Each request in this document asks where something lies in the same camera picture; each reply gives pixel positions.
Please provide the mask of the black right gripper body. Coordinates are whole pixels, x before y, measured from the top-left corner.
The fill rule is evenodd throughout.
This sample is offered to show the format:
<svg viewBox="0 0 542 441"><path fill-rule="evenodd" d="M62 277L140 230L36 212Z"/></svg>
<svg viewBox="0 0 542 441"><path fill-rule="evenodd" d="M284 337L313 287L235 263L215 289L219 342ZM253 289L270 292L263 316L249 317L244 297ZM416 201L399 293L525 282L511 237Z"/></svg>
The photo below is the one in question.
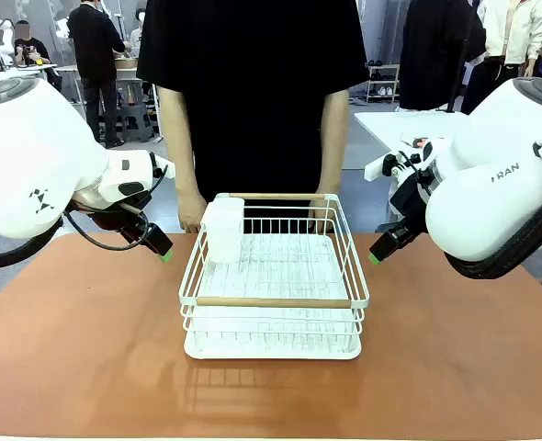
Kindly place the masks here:
<svg viewBox="0 0 542 441"><path fill-rule="evenodd" d="M435 177L431 171L419 171L399 185L390 203L401 215L401 224L409 231L426 231L426 200Z"/></svg>

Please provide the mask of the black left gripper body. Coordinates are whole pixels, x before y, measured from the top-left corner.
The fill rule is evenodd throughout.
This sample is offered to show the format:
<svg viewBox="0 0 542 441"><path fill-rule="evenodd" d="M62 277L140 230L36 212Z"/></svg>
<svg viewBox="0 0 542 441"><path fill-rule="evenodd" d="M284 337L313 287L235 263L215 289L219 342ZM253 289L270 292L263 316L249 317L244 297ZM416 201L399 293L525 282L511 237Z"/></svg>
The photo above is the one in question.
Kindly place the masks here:
<svg viewBox="0 0 542 441"><path fill-rule="evenodd" d="M144 243L150 234L150 223L142 211L96 211L90 214L90 219L100 229L117 232L129 243Z"/></svg>

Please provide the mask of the person's right hand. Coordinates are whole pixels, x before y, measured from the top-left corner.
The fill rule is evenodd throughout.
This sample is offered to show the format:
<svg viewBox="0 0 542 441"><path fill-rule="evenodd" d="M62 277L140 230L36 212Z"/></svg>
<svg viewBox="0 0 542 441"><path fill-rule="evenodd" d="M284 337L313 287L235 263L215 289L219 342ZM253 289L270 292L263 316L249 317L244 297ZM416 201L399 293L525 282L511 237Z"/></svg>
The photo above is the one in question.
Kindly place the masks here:
<svg viewBox="0 0 542 441"><path fill-rule="evenodd" d="M178 193L178 220L185 233L197 233L207 202L198 192Z"/></svg>

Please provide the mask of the person's left hand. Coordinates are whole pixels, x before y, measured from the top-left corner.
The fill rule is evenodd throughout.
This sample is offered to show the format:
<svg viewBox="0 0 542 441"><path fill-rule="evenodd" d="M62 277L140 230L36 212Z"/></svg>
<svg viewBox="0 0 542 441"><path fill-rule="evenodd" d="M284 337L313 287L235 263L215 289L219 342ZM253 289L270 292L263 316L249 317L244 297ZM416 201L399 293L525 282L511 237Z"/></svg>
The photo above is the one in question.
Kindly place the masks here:
<svg viewBox="0 0 542 441"><path fill-rule="evenodd" d="M314 199L310 203L309 230L317 234L332 232L337 225L339 204L332 199Z"/></svg>

